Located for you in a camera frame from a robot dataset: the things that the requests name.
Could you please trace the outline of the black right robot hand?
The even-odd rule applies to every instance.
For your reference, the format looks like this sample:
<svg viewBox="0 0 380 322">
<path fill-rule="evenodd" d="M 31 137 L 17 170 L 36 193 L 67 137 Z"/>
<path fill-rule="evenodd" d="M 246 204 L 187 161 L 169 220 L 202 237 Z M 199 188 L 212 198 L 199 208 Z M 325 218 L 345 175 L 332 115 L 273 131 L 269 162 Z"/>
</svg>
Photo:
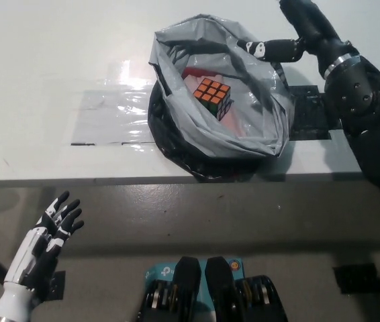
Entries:
<svg viewBox="0 0 380 322">
<path fill-rule="evenodd" d="M 297 62 L 307 52 L 317 57 L 318 70 L 323 78 L 343 61 L 359 55 L 350 42 L 340 39 L 313 1 L 280 1 L 279 7 L 297 32 L 298 39 L 265 42 L 239 39 L 238 47 L 256 59 L 270 63 Z"/>
</svg>

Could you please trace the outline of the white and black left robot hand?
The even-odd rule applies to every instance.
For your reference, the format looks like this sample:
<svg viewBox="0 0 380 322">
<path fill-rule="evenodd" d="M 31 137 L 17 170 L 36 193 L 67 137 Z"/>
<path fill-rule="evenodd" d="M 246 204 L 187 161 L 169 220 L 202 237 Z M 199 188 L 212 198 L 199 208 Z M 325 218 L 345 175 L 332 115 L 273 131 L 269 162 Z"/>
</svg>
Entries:
<svg viewBox="0 0 380 322">
<path fill-rule="evenodd" d="M 5 275 L 0 297 L 0 321 L 30 321 L 33 310 L 46 301 L 58 257 L 71 235 L 84 226 L 80 200 L 65 205 L 64 191 L 46 208 L 21 242 Z"/>
</svg>

